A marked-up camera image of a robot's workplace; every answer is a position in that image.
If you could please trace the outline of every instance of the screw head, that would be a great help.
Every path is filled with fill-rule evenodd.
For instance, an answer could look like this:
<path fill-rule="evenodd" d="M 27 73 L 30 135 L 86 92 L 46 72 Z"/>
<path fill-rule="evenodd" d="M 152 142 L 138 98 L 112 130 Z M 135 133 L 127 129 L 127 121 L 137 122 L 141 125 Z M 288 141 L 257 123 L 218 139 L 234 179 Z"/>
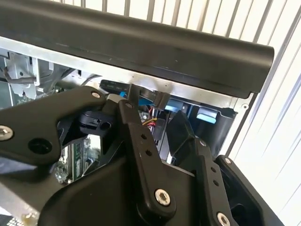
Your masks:
<path fill-rule="evenodd" d="M 155 191 L 155 197 L 158 203 L 162 206 L 168 206 L 170 204 L 169 194 L 163 189 L 158 189 Z"/>
<path fill-rule="evenodd" d="M 206 143 L 204 142 L 204 140 L 199 140 L 199 142 L 200 142 L 200 144 L 201 144 L 202 146 L 204 146 L 204 147 L 207 146 Z"/>
<path fill-rule="evenodd" d="M 92 92 L 92 96 L 96 97 L 96 98 L 100 98 L 100 95 L 96 92 Z"/>
<path fill-rule="evenodd" d="M 130 103 L 126 103 L 126 106 L 129 108 L 133 108 L 133 106 Z"/>
<path fill-rule="evenodd" d="M 222 226 L 230 226 L 229 219 L 223 213 L 217 213 L 217 219 Z"/>
<path fill-rule="evenodd" d="M 243 104 L 243 105 L 241 105 L 241 108 L 244 109 L 244 110 L 247 110 L 249 108 L 249 105 Z"/>
<path fill-rule="evenodd" d="M 231 164 L 231 161 L 230 161 L 230 159 L 228 159 L 228 158 L 225 158 L 225 162 L 226 162 L 227 164 Z"/>
<path fill-rule="evenodd" d="M 9 140 L 13 137 L 14 132 L 10 127 L 0 126 L 0 141 Z"/>

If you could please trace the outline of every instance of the black arm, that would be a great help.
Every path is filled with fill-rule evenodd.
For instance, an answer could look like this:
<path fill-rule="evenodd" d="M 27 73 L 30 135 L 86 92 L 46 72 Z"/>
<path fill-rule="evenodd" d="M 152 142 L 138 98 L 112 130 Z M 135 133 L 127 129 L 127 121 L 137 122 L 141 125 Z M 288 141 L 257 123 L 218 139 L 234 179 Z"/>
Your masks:
<path fill-rule="evenodd" d="M 212 161 L 182 112 L 167 128 L 179 168 L 162 163 L 132 103 L 91 87 L 0 111 L 0 118 L 0 174 L 25 184 L 47 181 L 62 147 L 87 134 L 106 144 L 104 166 L 46 200 L 39 226 L 282 226 L 231 160 Z"/>

